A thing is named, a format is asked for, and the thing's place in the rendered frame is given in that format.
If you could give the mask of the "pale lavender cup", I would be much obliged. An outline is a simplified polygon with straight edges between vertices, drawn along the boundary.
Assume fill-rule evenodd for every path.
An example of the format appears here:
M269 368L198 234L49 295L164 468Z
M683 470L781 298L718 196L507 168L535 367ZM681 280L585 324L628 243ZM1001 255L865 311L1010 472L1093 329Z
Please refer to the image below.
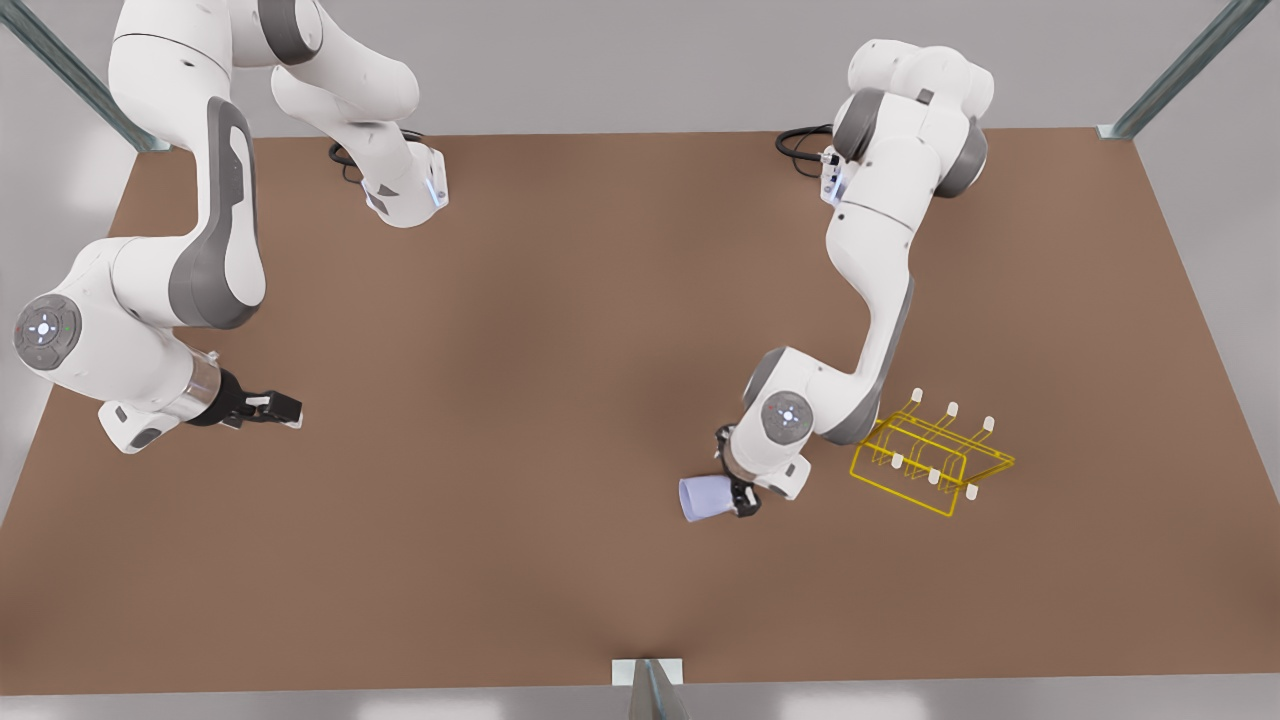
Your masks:
M684 478L678 482L678 500L690 523L733 512L733 482L726 475Z

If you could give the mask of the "silver frame post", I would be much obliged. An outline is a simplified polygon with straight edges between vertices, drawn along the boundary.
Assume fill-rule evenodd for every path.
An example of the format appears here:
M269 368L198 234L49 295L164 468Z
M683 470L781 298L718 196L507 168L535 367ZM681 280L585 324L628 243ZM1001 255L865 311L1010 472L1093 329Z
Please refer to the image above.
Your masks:
M1230 0L1160 77L1111 124L1101 140L1134 140L1272 0Z
M137 152L165 152L172 147L125 117L108 86L22 0L0 0L0 24Z
M614 659L611 673L612 685L631 689L628 720L691 720L677 692L682 659Z

